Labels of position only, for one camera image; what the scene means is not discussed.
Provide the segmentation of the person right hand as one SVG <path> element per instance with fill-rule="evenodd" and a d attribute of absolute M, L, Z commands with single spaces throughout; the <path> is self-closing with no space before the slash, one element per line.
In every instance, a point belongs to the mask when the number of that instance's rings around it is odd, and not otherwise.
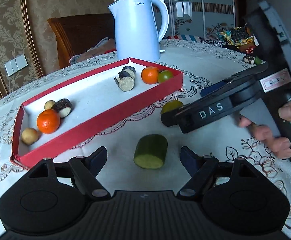
<path fill-rule="evenodd" d="M 278 114 L 283 120 L 291 122 L 291 101 L 278 109 Z M 238 125 L 239 127 L 248 127 L 253 137 L 262 141 L 277 158 L 291 158 L 291 142 L 288 138 L 275 138 L 269 127 L 264 125 L 258 126 L 242 115 L 239 118 Z"/>

